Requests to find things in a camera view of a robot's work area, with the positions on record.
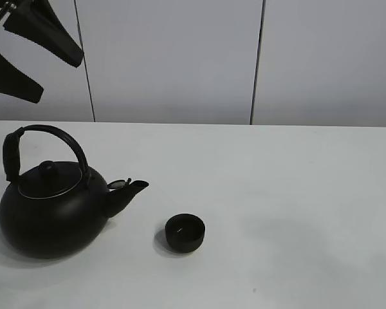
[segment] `table surface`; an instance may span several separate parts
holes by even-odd
[[[5,135],[25,122],[0,122]],[[0,235],[0,309],[386,309],[386,128],[51,123],[107,181],[147,180],[85,250],[17,255]],[[29,132],[22,170],[74,160]],[[202,247],[163,246],[171,216],[206,223]]]

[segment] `kettle body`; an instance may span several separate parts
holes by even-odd
[[[25,131],[45,131],[67,140],[79,162],[45,161],[18,175],[18,143]],[[74,139],[43,125],[7,136],[3,163],[10,181],[0,202],[0,228],[15,249],[33,258],[59,258],[90,244],[109,218],[149,184],[118,180],[110,185],[93,168]]]

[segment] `kettle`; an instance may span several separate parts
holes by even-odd
[[[78,162],[45,161],[19,175],[19,141],[26,131],[57,136],[70,146]],[[33,258],[60,258],[84,248],[109,218],[149,186],[131,179],[108,185],[88,166],[76,140],[53,126],[26,126],[7,135],[3,165],[10,184],[0,202],[0,228],[9,244]]]

